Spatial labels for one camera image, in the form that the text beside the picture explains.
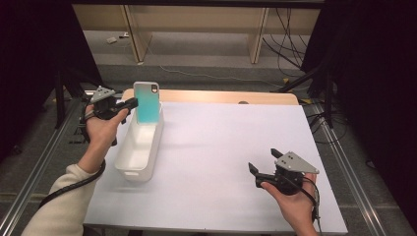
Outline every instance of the smartphone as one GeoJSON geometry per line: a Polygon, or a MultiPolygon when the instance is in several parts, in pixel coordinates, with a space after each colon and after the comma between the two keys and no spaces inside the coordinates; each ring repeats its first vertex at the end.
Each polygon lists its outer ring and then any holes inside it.
{"type": "Polygon", "coordinates": [[[138,123],[157,123],[159,121],[159,84],[155,82],[135,82],[135,98],[138,99],[136,117],[138,123]]]}

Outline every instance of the white tabletop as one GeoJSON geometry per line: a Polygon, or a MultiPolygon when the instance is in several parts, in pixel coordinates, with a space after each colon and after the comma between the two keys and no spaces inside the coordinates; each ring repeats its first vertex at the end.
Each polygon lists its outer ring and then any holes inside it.
{"type": "Polygon", "coordinates": [[[320,170],[321,225],[345,234],[304,111],[298,105],[163,102],[164,130],[152,178],[126,181],[114,159],[129,127],[120,126],[119,145],[89,204],[86,224],[174,231],[274,233],[292,231],[276,201],[256,188],[249,172],[275,169],[271,148],[296,152],[320,170]]]}

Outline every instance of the human hand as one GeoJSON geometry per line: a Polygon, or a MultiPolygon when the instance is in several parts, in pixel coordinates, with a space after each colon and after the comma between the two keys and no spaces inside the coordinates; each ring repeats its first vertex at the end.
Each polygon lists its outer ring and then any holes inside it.
{"type": "MultiPolygon", "coordinates": [[[[305,177],[316,183],[316,174],[306,173],[305,177]]],[[[261,186],[276,199],[282,215],[298,236],[317,235],[312,222],[313,203],[304,193],[298,192],[295,195],[286,196],[270,183],[263,182],[261,186]]],[[[303,189],[312,197],[315,195],[315,187],[312,183],[304,182],[303,189]]]]}
{"type": "MultiPolygon", "coordinates": [[[[93,105],[89,105],[86,108],[86,113],[92,110],[93,105]]],[[[111,143],[116,139],[117,127],[126,118],[128,113],[128,109],[123,109],[110,120],[101,120],[97,117],[91,117],[87,120],[89,148],[78,162],[80,168],[87,173],[94,173],[99,169],[111,147],[111,143]]]]}
{"type": "MultiPolygon", "coordinates": [[[[86,114],[93,108],[93,105],[87,106],[86,114]]],[[[126,118],[128,112],[128,109],[123,109],[110,120],[101,120],[95,116],[89,118],[86,123],[89,143],[110,148],[111,143],[116,139],[117,127],[126,118]]]]}

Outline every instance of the aluminum rail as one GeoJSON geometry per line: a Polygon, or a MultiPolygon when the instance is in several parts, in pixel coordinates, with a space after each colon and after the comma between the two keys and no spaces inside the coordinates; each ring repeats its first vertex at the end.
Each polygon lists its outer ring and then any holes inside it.
{"type": "MultiPolygon", "coordinates": [[[[324,110],[318,104],[314,105],[314,110],[320,114],[323,113],[324,110]]],[[[337,136],[333,129],[331,129],[326,122],[324,122],[325,118],[322,119],[322,130],[324,131],[327,140],[330,143],[330,147],[334,153],[334,156],[339,164],[341,171],[346,179],[347,184],[349,185],[350,191],[352,192],[353,197],[364,216],[364,219],[368,225],[368,228],[372,235],[374,236],[386,236],[386,230],[384,229],[380,217],[378,216],[377,212],[375,211],[371,200],[366,195],[364,188],[361,185],[358,176],[356,175],[355,171],[352,168],[352,165],[349,162],[349,159],[346,156],[340,142],[337,139],[337,136]]]]}

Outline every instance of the sleeve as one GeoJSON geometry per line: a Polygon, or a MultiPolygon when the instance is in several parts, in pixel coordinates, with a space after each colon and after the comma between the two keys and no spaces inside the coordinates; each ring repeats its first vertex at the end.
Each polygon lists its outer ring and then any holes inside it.
{"type": "MultiPolygon", "coordinates": [[[[55,181],[49,193],[85,180],[91,175],[77,164],[70,165],[66,174],[55,181]]],[[[67,192],[41,207],[22,235],[83,235],[83,223],[96,181],[67,192]]]]}

